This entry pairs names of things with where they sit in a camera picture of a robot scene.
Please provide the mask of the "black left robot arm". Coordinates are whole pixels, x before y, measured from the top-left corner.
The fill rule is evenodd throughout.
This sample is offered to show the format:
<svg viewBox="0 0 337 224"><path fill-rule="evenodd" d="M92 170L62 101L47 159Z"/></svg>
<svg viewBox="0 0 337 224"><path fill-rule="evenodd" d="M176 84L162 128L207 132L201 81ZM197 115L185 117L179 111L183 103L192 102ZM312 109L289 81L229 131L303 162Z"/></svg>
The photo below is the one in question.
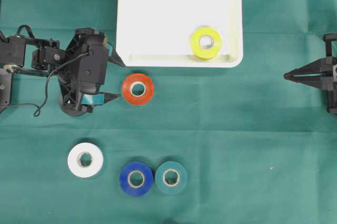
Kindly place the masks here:
<svg viewBox="0 0 337 224"><path fill-rule="evenodd" d="M90 27L77 28L66 49L52 38L36 38L28 25L16 35L1 35L1 110L14 107L11 102L14 74L56 76L60 85L59 106L70 116L91 113L94 107L120 97L101 92L108 63L124 62L105 34Z"/></svg>

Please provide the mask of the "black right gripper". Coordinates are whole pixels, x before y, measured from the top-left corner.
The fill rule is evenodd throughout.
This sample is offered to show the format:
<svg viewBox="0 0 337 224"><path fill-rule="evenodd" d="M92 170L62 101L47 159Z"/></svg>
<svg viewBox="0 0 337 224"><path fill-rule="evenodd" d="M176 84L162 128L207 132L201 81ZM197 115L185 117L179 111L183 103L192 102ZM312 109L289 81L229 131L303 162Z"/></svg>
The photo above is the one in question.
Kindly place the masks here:
<svg viewBox="0 0 337 224"><path fill-rule="evenodd" d="M318 59L301 68L284 74L286 80L302 83L315 88L328 88L327 112L336 114L336 55L332 53L332 43L336 41L336 34L325 34L326 58ZM327 72L327 76L297 76Z"/></svg>

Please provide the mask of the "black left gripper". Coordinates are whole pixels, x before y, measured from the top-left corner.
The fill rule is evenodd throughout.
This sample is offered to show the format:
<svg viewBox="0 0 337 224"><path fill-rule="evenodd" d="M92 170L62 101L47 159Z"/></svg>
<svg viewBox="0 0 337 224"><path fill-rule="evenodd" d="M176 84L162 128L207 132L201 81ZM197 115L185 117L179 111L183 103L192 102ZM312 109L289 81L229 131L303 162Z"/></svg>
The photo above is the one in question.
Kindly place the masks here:
<svg viewBox="0 0 337 224"><path fill-rule="evenodd" d="M75 35L65 51L66 59L68 61L73 59L74 62L63 67L58 75L58 81L61 88L59 105L61 110L70 116L81 116L85 113L91 113L95 106L103 105L121 96L120 94L101 92L100 87L102 84L90 83L77 79L77 61L81 57L88 55L87 52L81 54L80 42L82 38L91 34L105 36L103 32L92 28L79 28L75 30ZM124 62L118 55L115 47L107 38L104 39L104 46L108 49L108 61L118 66L125 67Z"/></svg>

